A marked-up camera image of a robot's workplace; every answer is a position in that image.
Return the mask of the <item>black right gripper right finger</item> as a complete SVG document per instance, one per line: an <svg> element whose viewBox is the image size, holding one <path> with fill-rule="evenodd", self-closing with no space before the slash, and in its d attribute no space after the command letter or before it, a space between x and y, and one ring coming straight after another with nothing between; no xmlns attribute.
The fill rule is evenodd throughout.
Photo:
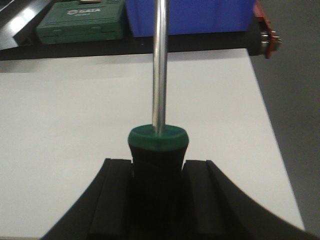
<svg viewBox="0 0 320 240"><path fill-rule="evenodd" d="M186 240L316 240L276 216L237 187L212 161L183 167Z"/></svg>

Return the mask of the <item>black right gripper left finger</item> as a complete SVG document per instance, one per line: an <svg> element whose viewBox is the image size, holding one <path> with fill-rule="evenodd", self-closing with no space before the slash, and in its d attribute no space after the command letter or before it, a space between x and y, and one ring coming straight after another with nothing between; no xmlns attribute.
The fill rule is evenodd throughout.
<svg viewBox="0 0 320 240"><path fill-rule="evenodd" d="M128 239L131 180L130 160L107 158L83 194L42 239Z"/></svg>

